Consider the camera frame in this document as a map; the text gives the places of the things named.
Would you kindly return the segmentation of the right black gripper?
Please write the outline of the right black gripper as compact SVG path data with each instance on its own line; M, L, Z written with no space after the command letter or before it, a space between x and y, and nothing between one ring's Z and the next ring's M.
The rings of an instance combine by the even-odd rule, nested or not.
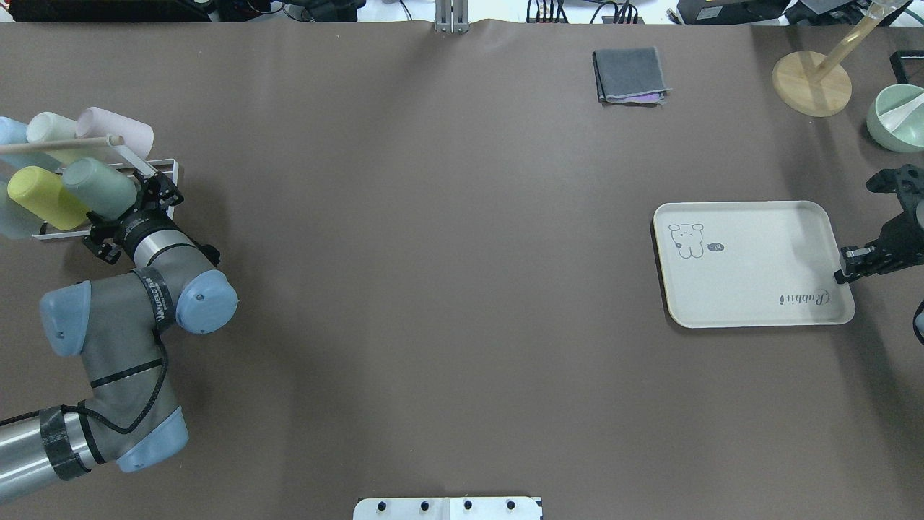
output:
M834 273L839 285L923 263L923 230L918 217L923 192L922 168L903 165L881 169L866 181L866 189L882 194L894 192L903 211L883 224L878 239L867 246L840 249L842 269Z

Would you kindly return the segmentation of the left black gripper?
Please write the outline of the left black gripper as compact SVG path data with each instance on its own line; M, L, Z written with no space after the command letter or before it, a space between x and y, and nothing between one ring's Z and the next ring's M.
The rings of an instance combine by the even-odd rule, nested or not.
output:
M90 253L107 264L115 264L124 251L134 254L141 241L163 230L178 230L167 211L183 203L175 182L158 172L144 181L136 203L118 220L109 220L95 211L87 213L90 227L82 243Z

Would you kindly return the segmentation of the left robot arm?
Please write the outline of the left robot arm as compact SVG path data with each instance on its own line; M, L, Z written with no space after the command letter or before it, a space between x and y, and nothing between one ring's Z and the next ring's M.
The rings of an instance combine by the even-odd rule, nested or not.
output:
M132 187L134 201L120 201L111 220L90 213L84 243L102 258L125 251L134 269L40 300L53 351L82 359L92 397L2 421L2 503L106 463L138 472L188 442L162 333L172 325L215 332L240 299L218 270L218 250L191 239L166 214L181 199L169 178L157 174Z

